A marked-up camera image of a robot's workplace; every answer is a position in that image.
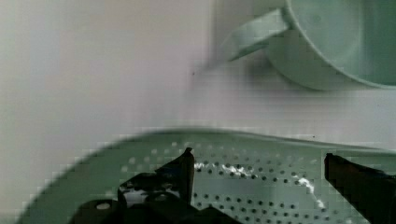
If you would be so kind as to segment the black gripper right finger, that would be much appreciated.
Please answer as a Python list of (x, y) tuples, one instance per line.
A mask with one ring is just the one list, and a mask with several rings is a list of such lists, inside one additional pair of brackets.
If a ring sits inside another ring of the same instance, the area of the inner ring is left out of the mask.
[(396, 182), (394, 175), (327, 153), (325, 179), (370, 224), (395, 224)]

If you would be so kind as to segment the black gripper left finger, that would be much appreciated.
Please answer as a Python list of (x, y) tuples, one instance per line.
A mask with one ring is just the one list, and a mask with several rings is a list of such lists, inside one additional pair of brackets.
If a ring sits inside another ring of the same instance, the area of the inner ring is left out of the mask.
[(68, 224), (241, 224), (220, 210), (191, 205), (194, 156), (188, 147), (150, 173), (119, 185), (115, 200), (82, 204)]

